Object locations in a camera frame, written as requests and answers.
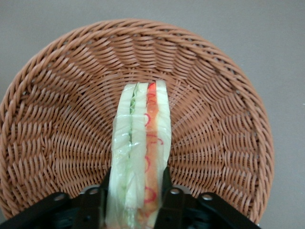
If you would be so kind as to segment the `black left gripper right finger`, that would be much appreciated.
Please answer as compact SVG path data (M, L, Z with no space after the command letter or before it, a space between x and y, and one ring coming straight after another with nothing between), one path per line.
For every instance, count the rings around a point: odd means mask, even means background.
M185 213L186 195L189 188L172 183L170 170L167 167L163 172L162 204L155 221L155 229L186 229Z

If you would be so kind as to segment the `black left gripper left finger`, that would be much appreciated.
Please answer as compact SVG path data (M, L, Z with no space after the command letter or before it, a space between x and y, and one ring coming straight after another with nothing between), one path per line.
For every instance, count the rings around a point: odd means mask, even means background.
M104 229L111 168L98 187L82 194L78 219L79 229Z

